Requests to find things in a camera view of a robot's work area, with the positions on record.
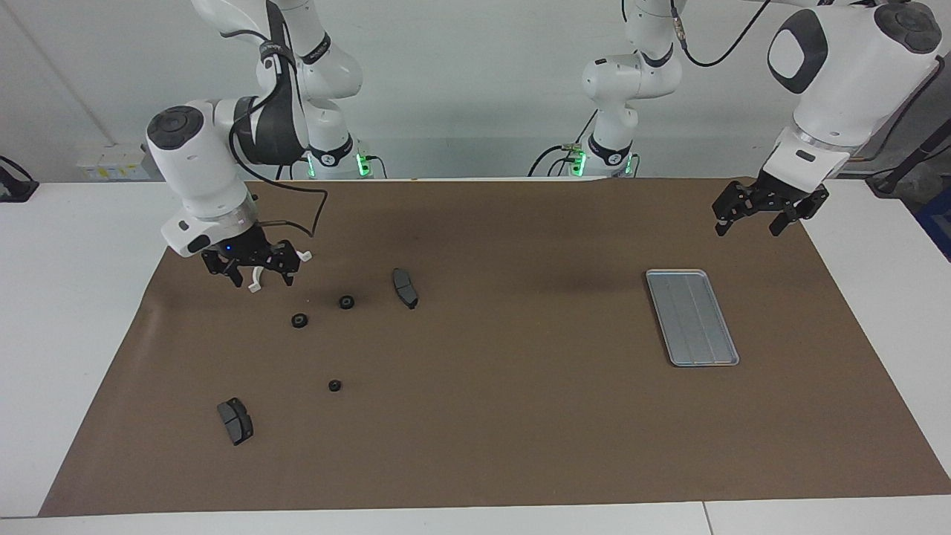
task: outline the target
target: white table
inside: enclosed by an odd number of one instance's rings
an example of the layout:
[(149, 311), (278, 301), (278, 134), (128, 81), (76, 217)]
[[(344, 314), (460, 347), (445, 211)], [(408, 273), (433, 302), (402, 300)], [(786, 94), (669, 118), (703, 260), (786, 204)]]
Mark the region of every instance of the white table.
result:
[[(828, 187), (806, 228), (949, 470), (951, 265), (901, 203), (861, 182)], [(164, 184), (44, 185), (0, 205), (0, 533), (951, 533), (951, 497), (10, 519), (39, 511), (178, 206)]]

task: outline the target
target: metal tray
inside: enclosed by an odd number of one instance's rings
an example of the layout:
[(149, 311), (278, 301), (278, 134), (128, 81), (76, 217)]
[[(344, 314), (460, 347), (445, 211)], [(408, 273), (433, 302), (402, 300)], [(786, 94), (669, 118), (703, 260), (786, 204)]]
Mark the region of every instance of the metal tray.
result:
[(652, 269), (647, 279), (667, 352), (675, 366), (740, 364), (740, 355), (704, 271)]

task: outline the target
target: black cable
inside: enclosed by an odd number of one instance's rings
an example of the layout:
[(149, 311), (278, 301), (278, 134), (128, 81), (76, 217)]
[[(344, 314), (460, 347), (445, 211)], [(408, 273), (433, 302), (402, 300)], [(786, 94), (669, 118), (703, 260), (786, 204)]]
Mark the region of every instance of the black cable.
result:
[(637, 158), (637, 166), (634, 168), (634, 174), (631, 178), (637, 178), (637, 171), (641, 168), (641, 155), (634, 154), (631, 158)]
[(244, 168), (244, 170), (246, 170), (246, 171), (252, 173), (256, 178), (258, 178), (258, 180), (261, 180), (262, 182), (265, 182), (266, 184), (269, 184), (269, 185), (271, 185), (271, 186), (274, 186), (275, 188), (289, 189), (289, 190), (291, 190), (291, 191), (300, 191), (300, 192), (303, 192), (303, 193), (319, 193), (319, 194), (323, 195), (323, 198), (320, 200), (320, 206), (317, 208), (317, 215), (314, 216), (314, 224), (311, 226), (311, 230), (310, 230), (310, 232), (307, 234), (307, 235), (310, 236), (311, 238), (313, 238), (313, 237), (316, 235), (316, 233), (317, 233), (317, 224), (318, 224), (318, 222), (320, 221), (320, 215), (323, 213), (323, 207), (324, 207), (324, 205), (327, 204), (327, 199), (330, 198), (330, 192), (329, 192), (329, 191), (327, 191), (326, 189), (319, 189), (319, 188), (298, 188), (298, 187), (296, 187), (296, 186), (289, 186), (289, 185), (283, 184), (283, 183), (281, 183), (281, 182), (275, 182), (275, 181), (273, 181), (273, 180), (271, 180), (271, 179), (269, 179), (269, 178), (265, 178), (265, 177), (263, 177), (263, 176), (260, 176), (258, 173), (256, 173), (256, 172), (254, 172), (253, 170), (249, 169), (241, 160), (238, 160), (238, 163), (241, 165), (242, 168)]
[(927, 162), (928, 160), (934, 160), (935, 158), (937, 158), (937, 157), (941, 156), (942, 154), (944, 154), (945, 152), (947, 152), (948, 149), (951, 149), (951, 145), (948, 145), (947, 147), (945, 147), (944, 149), (939, 150), (938, 152), (935, 152), (934, 154), (932, 154), (932, 155), (928, 156), (927, 158), (923, 159), (922, 161), (923, 161), (923, 162)]
[(380, 158), (379, 156), (367, 156), (366, 159), (377, 160), (379, 162), (379, 165), (383, 168), (383, 178), (389, 180), (390, 175), (387, 174), (386, 172), (386, 162), (384, 162), (382, 158)]
[(562, 158), (562, 159), (560, 159), (560, 160), (555, 160), (554, 163), (552, 164), (552, 166), (551, 166), (550, 168), (548, 168), (548, 175), (547, 175), (547, 176), (552, 176), (552, 171), (554, 171), (554, 166), (557, 166), (558, 164), (561, 164), (561, 168), (564, 169), (564, 168), (565, 168), (565, 164), (569, 164), (569, 163), (571, 163), (571, 162), (573, 162), (573, 161), (574, 161), (574, 160), (571, 159), (571, 158)]
[(294, 41), (291, 40), (291, 28), (290, 28), (289, 26), (287, 26), (287, 21), (286, 21), (286, 20), (284, 20), (284, 22), (282, 22), (281, 25), (284, 26), (284, 35), (287, 36), (287, 47), (288, 47), (289, 49), (291, 49), (291, 51), (293, 52), (293, 51), (294, 51)]
[(294, 223), (293, 221), (280, 220), (280, 221), (261, 221), (259, 225), (262, 227), (291, 227), (300, 230), (304, 234), (307, 234), (308, 238), (314, 238), (317, 235), (317, 225), (320, 222), (320, 215), (323, 214), (323, 207), (327, 204), (327, 199), (330, 198), (330, 193), (325, 189), (308, 189), (307, 191), (315, 193), (323, 193), (323, 198), (320, 199), (320, 205), (317, 207), (317, 213), (314, 214), (314, 223), (311, 224), (310, 230), (307, 230), (303, 225)]
[(538, 165), (541, 164), (541, 161), (545, 159), (545, 156), (548, 156), (549, 154), (557, 150), (564, 150), (564, 149), (562, 148), (561, 145), (555, 145), (554, 147), (551, 147), (545, 150), (544, 152), (542, 152), (541, 155), (538, 156), (538, 159), (535, 160), (535, 163), (532, 164), (532, 168), (529, 169), (529, 174), (527, 176), (531, 177), (532, 175), (534, 175), (534, 171), (538, 168)]
[[(942, 154), (944, 154), (945, 152), (947, 152), (949, 149), (951, 149), (951, 145), (948, 145), (948, 146), (945, 147), (944, 149), (941, 149), (941, 150), (935, 152), (934, 154), (931, 154), (931, 155), (928, 156), (927, 158), (924, 158), (924, 159), (922, 160), (922, 163), (927, 162), (927, 161), (929, 161), (929, 160), (934, 160), (935, 158), (937, 158), (937, 157), (941, 156)], [(876, 176), (879, 176), (879, 175), (882, 175), (882, 174), (886, 174), (886, 173), (892, 172), (892, 171), (894, 171), (894, 170), (896, 170), (896, 169), (897, 169), (897, 168), (888, 168), (888, 169), (882, 169), (882, 170), (880, 170), (880, 171), (875, 171), (875, 172), (873, 172), (873, 173), (871, 173), (871, 174), (866, 174), (865, 176), (862, 177), (862, 179), (863, 179), (863, 180), (869, 180), (869, 179), (875, 178)]]
[[(588, 119), (588, 123), (585, 124), (585, 127), (581, 129), (581, 133), (578, 134), (578, 137), (574, 139), (575, 145), (581, 143), (581, 138), (585, 137), (585, 132), (587, 132), (591, 127), (592, 123), (594, 122), (594, 117), (597, 117), (597, 109), (592, 113), (592, 116), (590, 119)], [(565, 172), (565, 164), (566, 162), (562, 162), (561, 168), (558, 170), (558, 176), (561, 176), (561, 174)]]
[(898, 128), (898, 125), (902, 123), (902, 120), (904, 119), (905, 115), (908, 114), (911, 108), (915, 106), (915, 103), (918, 102), (918, 99), (921, 98), (924, 92), (927, 91), (928, 88), (931, 87), (931, 85), (935, 82), (935, 80), (938, 79), (939, 76), (941, 76), (941, 72), (944, 71), (944, 57), (936, 56), (935, 60), (938, 61), (938, 68), (935, 69), (935, 71), (928, 78), (928, 81), (925, 82), (924, 85), (918, 89), (918, 91), (914, 94), (914, 96), (911, 97), (911, 100), (908, 101), (908, 104), (904, 107), (904, 109), (902, 109), (902, 112), (899, 113), (898, 118), (895, 119), (895, 122), (892, 123), (891, 128), (888, 129), (888, 133), (885, 135), (884, 139), (882, 139), (882, 144), (879, 145), (879, 148), (875, 151), (875, 153), (867, 158), (858, 157), (858, 158), (853, 158), (850, 161), (871, 162), (882, 155), (882, 151), (885, 150), (885, 147), (888, 145), (888, 141), (891, 140), (892, 134), (895, 133), (895, 129)]
[(717, 65), (720, 65), (721, 63), (723, 63), (725, 59), (727, 59), (733, 53), (734, 50), (736, 50), (737, 47), (740, 46), (740, 43), (742, 43), (743, 39), (746, 38), (747, 33), (749, 33), (749, 31), (753, 28), (753, 25), (756, 24), (756, 21), (759, 20), (760, 15), (763, 14), (763, 11), (766, 10), (767, 6), (771, 2), (772, 0), (765, 0), (763, 2), (763, 5), (760, 6), (760, 8), (756, 11), (756, 14), (753, 15), (753, 18), (749, 20), (747, 27), (743, 29), (743, 31), (740, 33), (740, 36), (737, 37), (736, 41), (733, 42), (733, 45), (729, 49), (727, 49), (727, 51), (724, 52), (724, 54), (720, 56), (719, 59), (709, 63), (704, 63), (702, 61), (697, 61), (697, 59), (694, 58), (693, 55), (690, 53), (689, 47), (687, 45), (687, 34), (683, 30), (683, 21), (680, 17), (680, 13), (677, 11), (677, 6), (676, 4), (674, 4), (674, 0), (670, 0), (670, 14), (673, 16), (674, 24), (677, 26), (677, 28), (679, 28), (677, 39), (680, 41), (680, 48), (684, 50), (684, 54), (687, 56), (690, 62), (693, 65), (696, 65), (697, 67), (715, 67)]
[(27, 177), (27, 179), (29, 179), (31, 182), (34, 182), (34, 183), (36, 182), (36, 180), (33, 179), (32, 175), (30, 175), (30, 174), (27, 172), (26, 169), (21, 168), (21, 167), (20, 167), (20, 164), (17, 164), (17, 163), (14, 162), (13, 160), (10, 160), (10, 158), (8, 158), (8, 157), (6, 157), (6, 156), (0, 156), (0, 161), (3, 161), (3, 162), (6, 163), (8, 166), (10, 166), (10, 167), (16, 169), (17, 171), (19, 171), (20, 174), (22, 174), (23, 176)]
[(253, 30), (237, 30), (237, 31), (230, 31), (228, 33), (222, 33), (222, 37), (225, 39), (230, 39), (231, 37), (237, 37), (239, 35), (254, 35), (255, 37), (261, 39), (263, 42), (265, 43), (267, 42), (267, 37), (264, 37), (260, 33)]

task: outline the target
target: brown paper mat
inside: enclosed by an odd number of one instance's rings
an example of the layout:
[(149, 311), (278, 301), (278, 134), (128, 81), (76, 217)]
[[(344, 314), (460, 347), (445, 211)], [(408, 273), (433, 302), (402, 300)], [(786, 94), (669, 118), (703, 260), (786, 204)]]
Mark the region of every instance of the brown paper mat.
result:
[[(167, 253), (42, 515), (951, 493), (803, 229), (717, 238), (724, 185), (332, 184), (286, 234), (315, 260), (258, 295)], [(738, 367), (670, 365), (651, 268), (707, 271)]]

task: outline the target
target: white robotic arm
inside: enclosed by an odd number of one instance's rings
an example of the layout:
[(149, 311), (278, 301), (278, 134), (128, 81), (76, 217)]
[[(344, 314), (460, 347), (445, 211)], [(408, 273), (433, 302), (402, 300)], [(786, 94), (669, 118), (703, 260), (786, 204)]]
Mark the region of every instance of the white robotic arm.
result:
[(769, 48), (769, 69), (802, 95), (756, 182), (730, 184), (713, 204), (717, 232), (759, 211), (778, 211), (779, 235), (809, 219), (835, 176), (938, 65), (941, 29), (918, 2), (799, 10)]
[[(676, 4), (682, 9), (687, 0), (676, 0)], [(601, 58), (585, 67), (585, 92), (598, 112), (594, 132), (573, 167), (573, 173), (579, 176), (616, 176), (624, 172), (638, 123), (631, 101), (671, 94), (683, 76), (680, 59), (674, 55), (676, 35), (670, 0), (636, 0), (628, 6), (625, 33), (637, 51)]]
[[(201, 253), (208, 270), (235, 286), (239, 267), (279, 272), (287, 285), (300, 266), (289, 242), (271, 245), (236, 161), (292, 166), (306, 155), (318, 178), (371, 174), (331, 98), (357, 94), (362, 72), (320, 25), (313, 0), (192, 0), (224, 37), (259, 47), (266, 96), (193, 101), (148, 126), (156, 164), (183, 209), (162, 228), (183, 256)], [(295, 52), (295, 46), (307, 50)]]

